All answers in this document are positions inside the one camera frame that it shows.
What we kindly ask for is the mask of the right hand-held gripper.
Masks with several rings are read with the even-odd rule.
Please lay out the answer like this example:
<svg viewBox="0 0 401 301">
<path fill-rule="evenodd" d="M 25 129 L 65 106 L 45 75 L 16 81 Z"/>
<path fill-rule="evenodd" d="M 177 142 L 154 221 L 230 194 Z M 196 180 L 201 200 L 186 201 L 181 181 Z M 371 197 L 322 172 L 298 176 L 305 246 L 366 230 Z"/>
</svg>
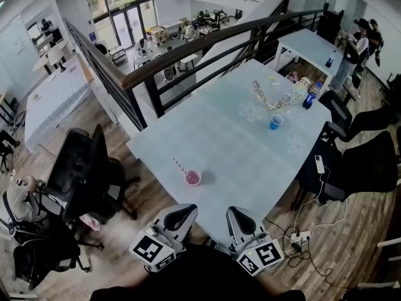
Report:
<svg viewBox="0 0 401 301">
<path fill-rule="evenodd" d="M 272 239 L 265 231 L 259 216 L 247 209 L 230 206 L 226 211 L 226 221 L 233 242 L 241 242 L 242 233 L 255 236 L 230 247 L 231 256 L 250 276 L 269 270 L 284 260 L 278 240 Z"/>
</svg>

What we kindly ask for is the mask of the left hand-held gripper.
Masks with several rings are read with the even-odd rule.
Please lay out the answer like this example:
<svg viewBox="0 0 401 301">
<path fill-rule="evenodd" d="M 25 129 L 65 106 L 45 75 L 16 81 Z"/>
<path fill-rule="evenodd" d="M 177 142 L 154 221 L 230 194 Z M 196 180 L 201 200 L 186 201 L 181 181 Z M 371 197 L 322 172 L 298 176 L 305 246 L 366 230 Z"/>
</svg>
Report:
<svg viewBox="0 0 401 301">
<path fill-rule="evenodd" d="M 148 271 L 159 272 L 176 260 L 186 248 L 158 226 L 163 230 L 189 231 L 196 217 L 195 204 L 176 204 L 164 208 L 156 215 L 153 223 L 137 233 L 128 251 Z"/>
</svg>

